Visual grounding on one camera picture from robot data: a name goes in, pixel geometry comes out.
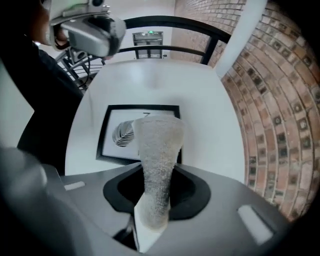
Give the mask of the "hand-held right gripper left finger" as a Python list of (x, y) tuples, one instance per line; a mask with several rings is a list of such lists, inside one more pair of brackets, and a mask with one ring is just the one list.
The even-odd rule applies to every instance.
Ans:
[(103, 195), (105, 183), (136, 167), (135, 164), (86, 174), (59, 176), (43, 165), (47, 192), (54, 200), (72, 244), (70, 256), (140, 256), (114, 240), (126, 228), (130, 214), (117, 212)]

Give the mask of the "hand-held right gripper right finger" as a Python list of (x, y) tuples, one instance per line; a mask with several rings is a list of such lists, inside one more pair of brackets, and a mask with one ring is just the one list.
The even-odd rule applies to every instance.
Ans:
[(178, 164), (174, 190), (184, 200), (170, 211), (159, 256), (265, 256), (289, 222), (241, 182)]

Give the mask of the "black metal railing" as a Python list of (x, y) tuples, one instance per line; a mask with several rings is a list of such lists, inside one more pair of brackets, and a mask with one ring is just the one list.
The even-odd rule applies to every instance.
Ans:
[(218, 41), (228, 43), (231, 35), (222, 31), (219, 28), (211, 26), (209, 24), (184, 18), (178, 16), (168, 16), (168, 15), (151, 15), (151, 16), (141, 16), (134, 17), (124, 20), (127, 29), (142, 28), (142, 27), (171, 27), (178, 29), (185, 29), (189, 31), (194, 31), (201, 33), (210, 37), (206, 45), (205, 51), (198, 51), (191, 48), (172, 46), (172, 45), (146, 45), (146, 46), (134, 46), (122, 48), (118, 52), (132, 52), (137, 50), (168, 50), (175, 52), (182, 52), (193, 54), (201, 57), (200, 63), (207, 65), (211, 59), (211, 56), (216, 48)]

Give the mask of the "dark framed glass door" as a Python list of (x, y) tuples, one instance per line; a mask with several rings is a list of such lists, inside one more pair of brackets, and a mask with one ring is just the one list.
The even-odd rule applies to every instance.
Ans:
[[(133, 45), (139, 46), (162, 46), (163, 32), (149, 30), (147, 32), (135, 32), (132, 34)], [(161, 49), (143, 49), (135, 51), (136, 59), (162, 59)]]

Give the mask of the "black metal bars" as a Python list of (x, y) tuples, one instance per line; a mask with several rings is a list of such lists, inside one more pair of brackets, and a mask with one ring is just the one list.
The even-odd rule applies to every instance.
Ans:
[(84, 94), (106, 62), (101, 57), (89, 55), (87, 53), (86, 58), (77, 63), (73, 63), (71, 58), (71, 49), (73, 48), (68, 48), (60, 53), (55, 60)]

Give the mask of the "black framed leaf picture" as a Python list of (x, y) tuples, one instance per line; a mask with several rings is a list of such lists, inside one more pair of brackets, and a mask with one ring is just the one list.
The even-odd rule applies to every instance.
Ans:
[(181, 117), (177, 105), (109, 105), (100, 129), (96, 159), (123, 166), (139, 162), (140, 154), (132, 123), (137, 119), (157, 115)]

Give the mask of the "small grey box device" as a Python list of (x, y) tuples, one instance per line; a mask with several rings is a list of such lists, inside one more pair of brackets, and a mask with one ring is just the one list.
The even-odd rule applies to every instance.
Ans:
[(81, 60), (85, 59), (88, 56), (88, 54), (85, 51), (72, 48), (70, 50), (70, 56), (72, 58), (73, 63), (76, 64)]

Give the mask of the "white wiping cloth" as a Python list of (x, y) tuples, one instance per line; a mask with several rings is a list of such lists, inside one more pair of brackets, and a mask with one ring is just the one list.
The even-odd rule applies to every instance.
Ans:
[(170, 185), (184, 140), (184, 123), (172, 115), (147, 116), (132, 123), (143, 170), (144, 191), (134, 207), (135, 242), (146, 253), (169, 222)]

